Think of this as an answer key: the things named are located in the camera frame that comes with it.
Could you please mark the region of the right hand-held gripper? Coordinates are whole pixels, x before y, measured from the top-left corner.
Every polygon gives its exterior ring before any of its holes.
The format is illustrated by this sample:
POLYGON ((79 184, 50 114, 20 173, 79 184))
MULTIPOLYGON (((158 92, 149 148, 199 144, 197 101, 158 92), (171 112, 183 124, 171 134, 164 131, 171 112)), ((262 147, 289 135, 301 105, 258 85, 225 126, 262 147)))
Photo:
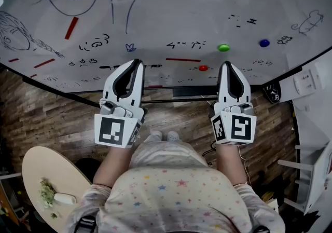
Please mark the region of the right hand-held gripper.
POLYGON ((253 105, 247 103, 250 97, 251 87, 244 74, 229 61, 223 63, 218 74, 218 101, 225 108, 215 103, 210 118, 216 144, 253 143, 257 118, 253 115, 253 105))

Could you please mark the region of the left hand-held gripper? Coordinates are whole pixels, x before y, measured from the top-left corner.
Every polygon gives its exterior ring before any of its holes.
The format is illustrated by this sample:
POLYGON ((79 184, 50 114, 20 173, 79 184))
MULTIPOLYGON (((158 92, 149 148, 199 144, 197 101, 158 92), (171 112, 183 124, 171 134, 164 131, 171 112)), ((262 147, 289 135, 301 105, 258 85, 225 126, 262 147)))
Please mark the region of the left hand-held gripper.
POLYGON ((140 107, 143 87, 144 64, 139 59, 120 65, 109 75, 104 85, 104 99, 100 99, 100 112, 94 115, 94 139, 97 144, 117 148, 134 145, 147 113, 140 107))

